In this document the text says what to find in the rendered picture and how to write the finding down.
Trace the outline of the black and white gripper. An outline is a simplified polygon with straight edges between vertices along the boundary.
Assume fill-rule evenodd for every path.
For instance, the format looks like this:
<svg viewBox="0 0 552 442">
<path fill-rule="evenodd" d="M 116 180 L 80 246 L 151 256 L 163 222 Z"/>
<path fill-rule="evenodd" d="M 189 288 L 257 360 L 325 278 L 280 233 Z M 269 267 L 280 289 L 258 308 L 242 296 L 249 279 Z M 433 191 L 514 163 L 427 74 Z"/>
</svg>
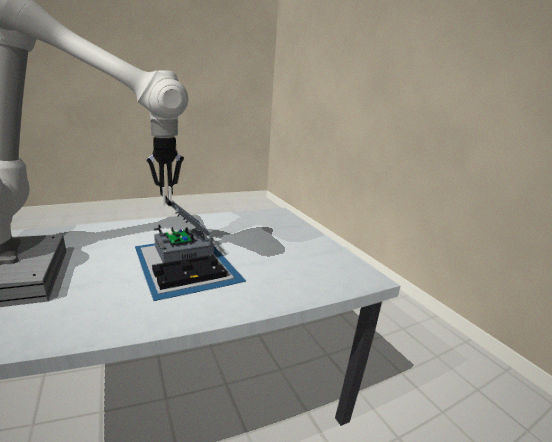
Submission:
<svg viewBox="0 0 552 442">
<path fill-rule="evenodd" d="M 162 204 L 166 206 L 165 202 L 165 187 L 164 187 L 164 164 L 167 164 L 167 177 L 168 177 L 168 199 L 172 202 L 173 185 L 178 183 L 181 163 L 184 160 L 183 156 L 180 156 L 176 150 L 176 138 L 153 138 L 154 150 L 152 155 L 147 159 L 150 164 L 151 173 L 156 186 L 160 186 L 160 194 L 162 196 Z M 159 163 L 159 182 L 154 167 L 154 158 Z M 172 162 L 176 158 L 176 167 L 174 177 L 172 180 Z"/>
</svg>

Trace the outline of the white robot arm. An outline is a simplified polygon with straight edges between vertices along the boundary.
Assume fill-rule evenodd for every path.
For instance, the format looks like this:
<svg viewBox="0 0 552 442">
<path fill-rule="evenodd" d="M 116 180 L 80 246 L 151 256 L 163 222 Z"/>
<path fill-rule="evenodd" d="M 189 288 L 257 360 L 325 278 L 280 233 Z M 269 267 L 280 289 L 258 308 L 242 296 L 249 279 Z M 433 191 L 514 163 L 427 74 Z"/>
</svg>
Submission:
<svg viewBox="0 0 552 442">
<path fill-rule="evenodd" d="M 0 0 L 0 265 L 18 261 L 21 241 L 12 238 L 11 222 L 30 190 L 19 142 L 28 52 L 37 39 L 129 87 L 149 110 L 155 138 L 177 136 L 178 116 L 188 105 L 174 72 L 138 69 L 70 31 L 34 0 Z"/>
</svg>

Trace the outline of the green circuit board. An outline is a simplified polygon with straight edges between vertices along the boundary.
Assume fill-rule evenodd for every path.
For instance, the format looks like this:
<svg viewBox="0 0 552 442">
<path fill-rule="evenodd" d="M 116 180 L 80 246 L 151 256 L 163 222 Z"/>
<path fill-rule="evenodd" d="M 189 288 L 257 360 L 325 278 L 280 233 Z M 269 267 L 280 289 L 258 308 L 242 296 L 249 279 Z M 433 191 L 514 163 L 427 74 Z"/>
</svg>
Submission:
<svg viewBox="0 0 552 442">
<path fill-rule="evenodd" d="M 170 239 L 171 243 L 174 244 L 174 243 L 180 243 L 180 242 L 187 242 L 187 241 L 192 241 L 189 236 L 186 234 L 186 232 L 183 230 L 175 230 L 175 231 L 171 231 L 171 230 L 168 230 L 168 232 L 166 232 L 168 238 Z M 172 242 L 174 240 L 174 242 Z"/>
</svg>

